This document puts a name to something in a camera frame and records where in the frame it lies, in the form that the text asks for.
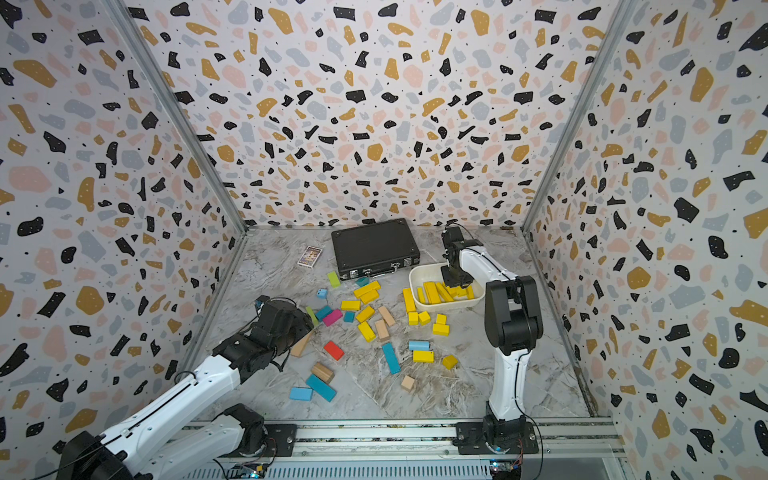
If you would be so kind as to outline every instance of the black cable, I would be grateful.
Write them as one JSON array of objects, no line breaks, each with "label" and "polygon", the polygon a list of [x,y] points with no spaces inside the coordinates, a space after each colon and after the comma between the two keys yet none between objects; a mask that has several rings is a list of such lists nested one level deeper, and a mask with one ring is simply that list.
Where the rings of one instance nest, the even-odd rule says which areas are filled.
[{"label": "black cable", "polygon": [[46,474],[40,475],[40,476],[38,476],[38,477],[34,477],[34,478],[31,478],[30,480],[40,480],[40,478],[45,478],[45,477],[47,477],[47,476],[49,476],[49,475],[53,475],[54,473],[58,472],[59,470],[63,470],[63,469],[65,469],[65,468],[67,468],[68,466],[74,465],[75,463],[77,463],[77,462],[79,462],[79,461],[81,461],[81,460],[83,460],[83,459],[85,459],[85,458],[87,458],[87,457],[89,457],[89,456],[93,455],[94,453],[98,452],[99,450],[101,450],[101,449],[105,448],[107,445],[109,445],[110,443],[112,443],[112,442],[114,442],[115,440],[119,439],[121,436],[122,436],[122,435],[118,435],[118,436],[114,437],[112,440],[110,440],[109,442],[107,442],[107,443],[102,443],[101,445],[99,445],[99,446],[98,446],[98,447],[96,447],[95,449],[91,450],[90,452],[88,452],[88,453],[86,453],[86,454],[84,454],[84,455],[80,455],[80,456],[79,456],[79,457],[77,457],[75,460],[72,460],[72,461],[71,461],[71,462],[69,462],[67,465],[63,465],[63,466],[61,466],[61,467],[59,467],[59,468],[57,468],[57,469],[55,469],[55,470],[51,470],[50,472],[48,472],[48,473],[46,473]]},{"label": "black cable", "polygon": [[224,475],[225,480],[230,480],[230,478],[227,477],[227,470],[224,470],[224,465],[221,465],[215,458],[212,458],[212,460],[216,462],[216,465],[219,465],[219,468],[221,468],[221,475]]}]

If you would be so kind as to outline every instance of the robotic arm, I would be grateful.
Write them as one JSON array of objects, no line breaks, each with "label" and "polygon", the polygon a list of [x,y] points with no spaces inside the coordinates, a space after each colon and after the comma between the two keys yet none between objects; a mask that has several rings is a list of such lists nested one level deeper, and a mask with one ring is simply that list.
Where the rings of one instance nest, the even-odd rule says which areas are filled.
[{"label": "robotic arm", "polygon": [[525,428],[525,372],[536,340],[544,334],[536,282],[500,266],[475,239],[465,240],[459,227],[442,233],[449,264],[442,268],[446,286],[466,288],[473,280],[485,284],[485,335],[496,348],[491,397],[483,419],[485,442],[502,452]]}]

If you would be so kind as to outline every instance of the gray marble surface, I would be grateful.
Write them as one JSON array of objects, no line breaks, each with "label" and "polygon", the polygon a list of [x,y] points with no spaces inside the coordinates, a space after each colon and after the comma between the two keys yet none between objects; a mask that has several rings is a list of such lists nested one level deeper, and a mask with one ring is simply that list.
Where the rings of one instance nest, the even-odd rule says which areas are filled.
[{"label": "gray marble surface", "polygon": [[[341,300],[354,300],[354,282],[342,282],[330,288],[327,273],[336,261],[328,228],[256,230],[247,245],[237,275],[232,279],[222,307],[204,341],[201,360],[219,341],[247,323],[255,313],[253,301],[259,295],[287,296],[302,308],[315,311],[326,305],[316,296],[318,288],[327,288],[328,304],[340,306]],[[441,230],[414,229],[421,251],[421,262],[441,263]],[[473,230],[472,233],[501,264],[519,275],[535,275],[535,267],[519,232],[512,230]],[[298,266],[308,245],[323,248],[313,269]],[[378,339],[367,343],[355,323],[342,320],[330,327],[316,328],[301,358],[290,357],[285,371],[270,366],[256,373],[240,388],[206,409],[199,419],[212,419],[226,407],[242,402],[267,419],[416,419],[466,418],[485,414],[485,402],[493,381],[494,350],[485,337],[482,303],[471,309],[446,312],[451,333],[448,337],[432,335],[432,324],[409,326],[402,289],[409,286],[409,269],[378,277],[381,297],[374,308],[386,306],[396,319],[389,329],[392,346],[402,371],[391,375]],[[538,280],[538,293],[544,323],[544,336],[538,341],[528,366],[523,409],[535,417],[588,416],[574,370],[568,360],[554,317],[545,298],[545,285]],[[370,321],[380,319],[377,313]],[[434,364],[415,364],[410,359],[408,341],[428,340],[435,351]],[[332,340],[345,355],[339,362],[323,350]],[[458,366],[448,371],[444,356],[458,358]],[[336,398],[328,403],[315,394],[311,402],[288,398],[293,386],[306,386],[305,380],[315,362],[331,368],[330,383]],[[404,375],[415,379],[411,393],[400,387]]]}]

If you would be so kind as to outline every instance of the natural wood block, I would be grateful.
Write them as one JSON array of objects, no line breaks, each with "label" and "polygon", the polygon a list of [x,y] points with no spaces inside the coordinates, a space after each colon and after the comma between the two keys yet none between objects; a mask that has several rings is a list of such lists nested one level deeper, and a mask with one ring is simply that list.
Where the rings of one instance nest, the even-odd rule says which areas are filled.
[{"label": "natural wood block", "polygon": [[333,371],[322,363],[316,363],[315,366],[312,367],[312,373],[325,383],[331,383],[331,380],[333,380]]},{"label": "natural wood block", "polygon": [[409,376],[406,375],[406,377],[402,380],[402,383],[400,386],[403,390],[410,393],[413,390],[413,384],[415,383],[415,380]]},{"label": "natural wood block", "polygon": [[376,332],[379,335],[379,340],[382,342],[389,340],[389,331],[386,329],[386,322],[384,320],[377,320],[374,325],[376,325]]},{"label": "natural wood block", "polygon": [[389,310],[386,309],[385,306],[382,306],[379,308],[379,313],[381,314],[382,318],[389,326],[395,326],[395,318],[392,316],[392,314],[389,312]]}]

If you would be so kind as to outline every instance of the blue wooden block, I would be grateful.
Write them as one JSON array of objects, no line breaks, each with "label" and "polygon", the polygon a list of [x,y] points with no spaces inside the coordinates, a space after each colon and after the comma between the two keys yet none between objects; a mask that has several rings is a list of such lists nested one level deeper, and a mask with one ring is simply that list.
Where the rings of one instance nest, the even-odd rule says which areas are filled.
[{"label": "blue wooden block", "polygon": [[395,349],[393,349],[392,344],[385,343],[382,349],[384,349],[384,358],[389,365],[389,372],[393,375],[400,373],[400,363],[397,361],[397,355],[395,355]]},{"label": "blue wooden block", "polygon": [[320,309],[319,312],[315,313],[315,316],[317,317],[318,320],[322,320],[326,318],[332,311],[333,309],[331,307],[325,305],[323,308]]},{"label": "blue wooden block", "polygon": [[408,350],[411,350],[412,352],[428,352],[429,342],[422,340],[409,340]]},{"label": "blue wooden block", "polygon": [[326,385],[323,380],[319,379],[315,375],[310,375],[310,377],[306,380],[306,384],[328,402],[333,400],[333,397],[336,396],[336,390]]},{"label": "blue wooden block", "polygon": [[308,402],[312,399],[312,389],[295,386],[290,390],[289,398],[291,400],[303,400],[304,402]]}]

